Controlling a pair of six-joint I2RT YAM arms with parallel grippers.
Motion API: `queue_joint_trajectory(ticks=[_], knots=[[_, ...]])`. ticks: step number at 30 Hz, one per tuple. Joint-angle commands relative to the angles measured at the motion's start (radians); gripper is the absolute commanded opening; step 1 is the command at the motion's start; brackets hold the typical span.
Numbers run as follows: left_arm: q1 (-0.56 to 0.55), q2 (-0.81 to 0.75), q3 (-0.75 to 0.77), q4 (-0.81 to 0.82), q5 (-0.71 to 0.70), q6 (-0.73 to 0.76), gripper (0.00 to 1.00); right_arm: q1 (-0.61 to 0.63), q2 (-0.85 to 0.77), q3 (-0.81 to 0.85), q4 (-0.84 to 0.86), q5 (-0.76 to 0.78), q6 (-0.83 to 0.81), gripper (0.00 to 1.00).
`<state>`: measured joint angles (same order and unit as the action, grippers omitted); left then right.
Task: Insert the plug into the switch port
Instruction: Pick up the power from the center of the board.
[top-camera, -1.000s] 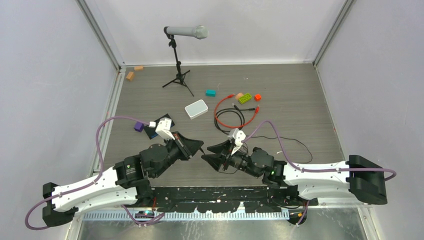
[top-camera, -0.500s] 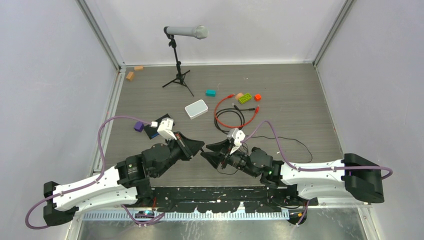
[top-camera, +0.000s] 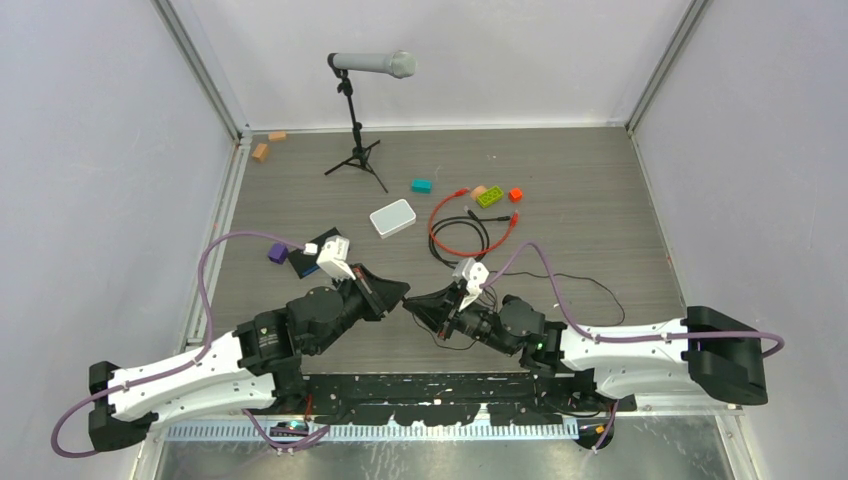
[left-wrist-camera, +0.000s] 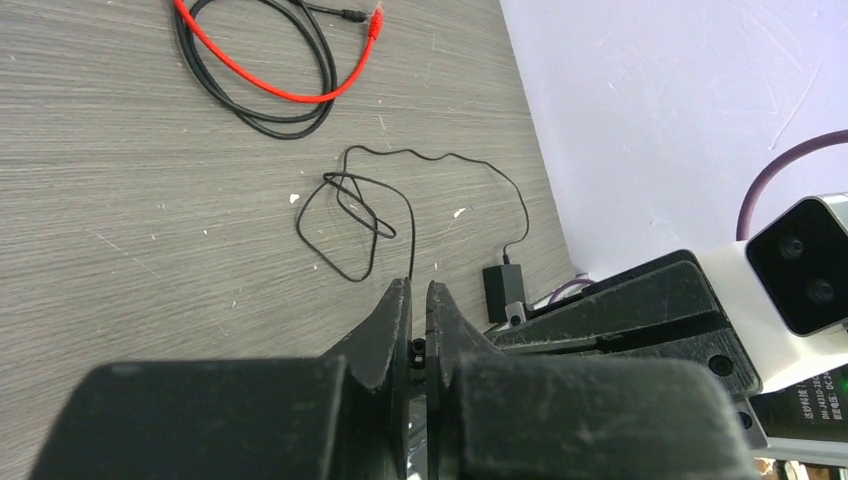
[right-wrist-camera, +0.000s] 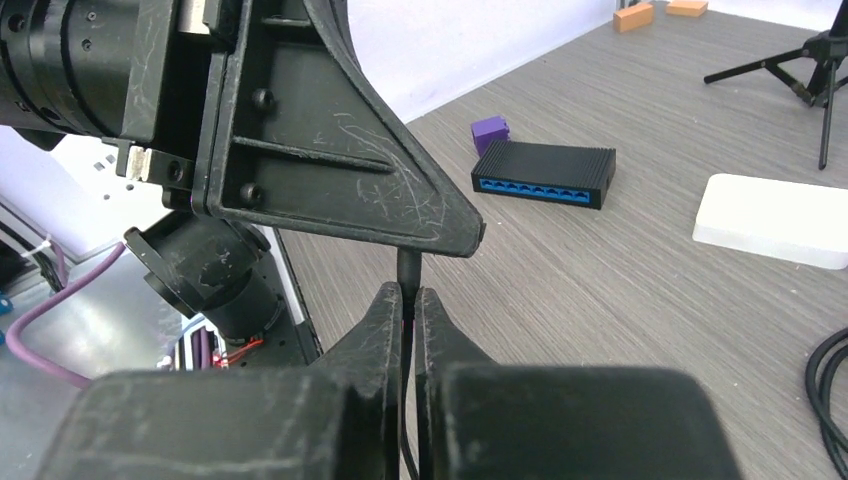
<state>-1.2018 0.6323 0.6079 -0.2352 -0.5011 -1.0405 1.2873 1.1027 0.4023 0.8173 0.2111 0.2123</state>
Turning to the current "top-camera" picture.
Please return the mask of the white router box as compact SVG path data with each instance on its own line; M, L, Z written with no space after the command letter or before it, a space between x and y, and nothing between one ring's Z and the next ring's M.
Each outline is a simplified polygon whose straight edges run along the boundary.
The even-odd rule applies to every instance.
M387 239L415 224L417 214L406 199L399 199L372 212L369 220L378 236Z

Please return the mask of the black network switch blue ports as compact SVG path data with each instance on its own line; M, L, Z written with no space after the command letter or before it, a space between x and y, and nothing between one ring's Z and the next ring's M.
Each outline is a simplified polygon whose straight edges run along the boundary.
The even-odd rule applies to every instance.
M289 253L288 262L300 279L320 270L316 265L317 256L325 241L334 235L342 236L336 228L332 228L311 242L306 243L305 249L296 249Z

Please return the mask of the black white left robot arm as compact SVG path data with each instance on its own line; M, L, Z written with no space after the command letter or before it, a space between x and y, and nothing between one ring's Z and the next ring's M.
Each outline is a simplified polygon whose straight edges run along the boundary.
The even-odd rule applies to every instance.
M152 430L228 409L298 412L307 398L303 357L325 353L360 320L380 321L410 289L361 264L352 270L352 278L262 312L209 346L132 368L92 365L89 390L96 400L88 434L94 450L124 449Z

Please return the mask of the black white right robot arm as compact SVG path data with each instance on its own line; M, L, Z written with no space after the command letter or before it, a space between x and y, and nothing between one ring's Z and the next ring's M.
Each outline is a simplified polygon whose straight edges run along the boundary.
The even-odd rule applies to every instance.
M763 333L706 306L681 319L614 327L549 321L507 295L499 309L468 300L459 284L408 298L402 306L438 338L460 333L540 377L571 374L584 410L631 395L704 393L737 405L768 401Z

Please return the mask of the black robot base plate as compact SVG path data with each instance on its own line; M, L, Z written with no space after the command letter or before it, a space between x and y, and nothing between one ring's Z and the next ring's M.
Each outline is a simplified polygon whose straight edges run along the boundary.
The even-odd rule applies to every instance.
M262 415L309 412L332 425L466 426L486 413L494 426L551 425L564 416L608 414L614 401L597 393L588 374L529 373L312 375L300 392Z

